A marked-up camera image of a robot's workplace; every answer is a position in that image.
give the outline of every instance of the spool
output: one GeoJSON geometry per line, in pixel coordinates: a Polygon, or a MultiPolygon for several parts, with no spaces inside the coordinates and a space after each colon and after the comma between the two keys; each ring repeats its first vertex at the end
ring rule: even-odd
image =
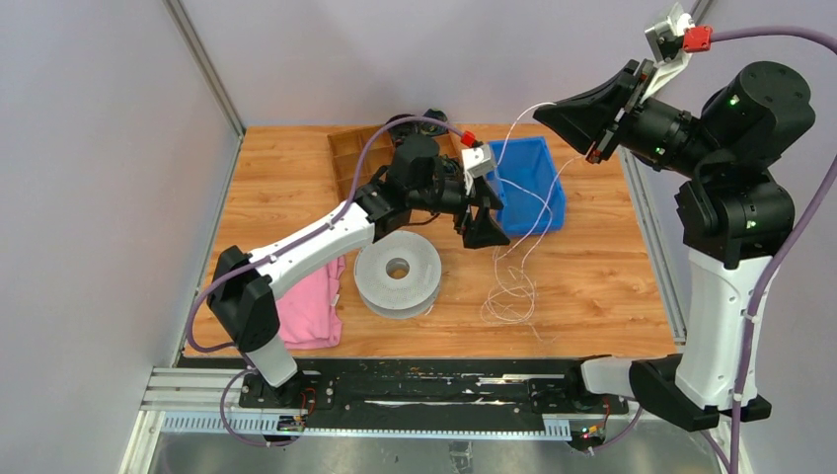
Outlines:
{"type": "Polygon", "coordinates": [[[433,244],[403,230],[365,247],[354,261],[360,299],[390,319],[425,312],[439,294],[441,278],[442,262],[433,244]]]}

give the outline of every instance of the blue bin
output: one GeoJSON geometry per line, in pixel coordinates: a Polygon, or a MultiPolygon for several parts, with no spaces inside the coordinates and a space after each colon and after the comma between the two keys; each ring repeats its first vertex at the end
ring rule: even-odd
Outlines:
{"type": "MultiPolygon", "coordinates": [[[[502,140],[492,141],[489,145],[495,159],[498,160],[499,153],[502,150],[502,140]]],[[[535,219],[544,204],[523,191],[504,184],[498,177],[511,181],[545,199],[557,174],[547,141],[543,136],[508,140],[505,155],[497,167],[496,173],[491,172],[486,176],[489,184],[495,189],[504,205],[503,210],[498,211],[495,218],[506,235],[509,237],[526,235],[535,223],[535,219]]],[[[552,211],[552,223],[549,223],[549,212],[544,211],[537,226],[535,226],[534,233],[544,232],[544,229],[547,229],[547,224],[549,224],[547,230],[550,232],[560,230],[564,226],[567,196],[565,196],[564,189],[561,187],[560,179],[555,184],[548,204],[552,211]]]]}

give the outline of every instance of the gray wall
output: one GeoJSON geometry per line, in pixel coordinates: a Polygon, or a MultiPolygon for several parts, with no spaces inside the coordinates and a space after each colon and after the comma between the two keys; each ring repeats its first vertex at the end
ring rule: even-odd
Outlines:
{"type": "MultiPolygon", "coordinates": [[[[837,32],[837,5],[819,0],[719,0],[706,23],[716,31],[791,24],[837,32]]],[[[755,60],[783,62],[810,84],[817,111],[814,128],[774,166],[774,176],[794,197],[797,214],[837,152],[834,117],[835,56],[801,39],[748,39],[716,44],[695,56],[688,70],[663,91],[672,105],[700,111],[704,102],[741,67],[755,60]]],[[[680,299],[688,305],[689,276],[673,195],[682,180],[648,171],[660,228],[679,275],[680,299]]],[[[828,435],[837,423],[831,408],[837,390],[837,190],[820,209],[776,278],[765,315],[757,361],[759,391],[774,403],[773,416],[745,429],[758,473],[833,472],[837,451],[828,435]]]]}
{"type": "Polygon", "coordinates": [[[0,470],[113,473],[182,334],[237,141],[162,2],[9,3],[0,470]]]}
{"type": "Polygon", "coordinates": [[[645,54],[672,0],[185,3],[244,122],[290,124],[508,122],[645,54]]]}

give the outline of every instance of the wooden table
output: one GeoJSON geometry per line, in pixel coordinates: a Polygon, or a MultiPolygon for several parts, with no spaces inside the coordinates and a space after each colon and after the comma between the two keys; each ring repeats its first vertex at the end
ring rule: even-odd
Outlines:
{"type": "MultiPolygon", "coordinates": [[[[207,283],[220,251],[231,245],[248,251],[270,244],[338,204],[326,135],[347,128],[248,129],[207,269],[207,283]]],[[[463,128],[482,140],[503,139],[508,131],[508,125],[463,128]]],[[[541,125],[520,125],[512,136],[532,135],[546,137],[557,168],[577,156],[541,125]]],[[[500,326],[481,319],[480,308],[495,285],[493,250],[463,249],[450,219],[439,218],[430,225],[410,228],[429,239],[441,255],[442,287],[429,314],[396,321],[372,313],[354,284],[356,252],[352,252],[346,255],[341,278],[341,343],[331,349],[294,354],[544,357],[672,353],[671,333],[619,160],[599,166],[576,160],[562,173],[562,184],[568,197],[565,227],[548,234],[526,263],[526,273],[537,284],[536,310],[528,324],[500,326]]],[[[416,212],[414,220],[425,216],[416,212]]],[[[504,265],[519,265],[528,248],[529,244],[522,244],[504,265]]],[[[528,306],[526,301],[518,304],[528,306]]],[[[205,305],[195,320],[194,334],[205,345],[229,340],[205,305]]],[[[197,356],[191,348],[185,354],[197,356]]]]}

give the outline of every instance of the wooden box compartment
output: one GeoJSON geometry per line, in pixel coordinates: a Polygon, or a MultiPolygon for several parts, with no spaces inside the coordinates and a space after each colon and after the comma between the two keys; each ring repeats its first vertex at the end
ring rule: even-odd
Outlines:
{"type": "MultiPolygon", "coordinates": [[[[357,160],[360,159],[360,150],[369,142],[375,131],[381,125],[367,126],[353,130],[341,131],[328,135],[329,150],[332,156],[332,169],[335,175],[335,192],[338,201],[348,198],[351,190],[351,180],[354,178],[354,170],[357,168],[357,160]]],[[[459,137],[452,133],[433,137],[439,144],[439,154],[447,155],[450,158],[459,160],[459,137]]],[[[395,147],[393,146],[390,134],[384,132],[372,143],[366,161],[360,170],[360,179],[357,185],[363,186],[369,182],[372,175],[381,166],[389,165],[392,162],[395,147]]]]}

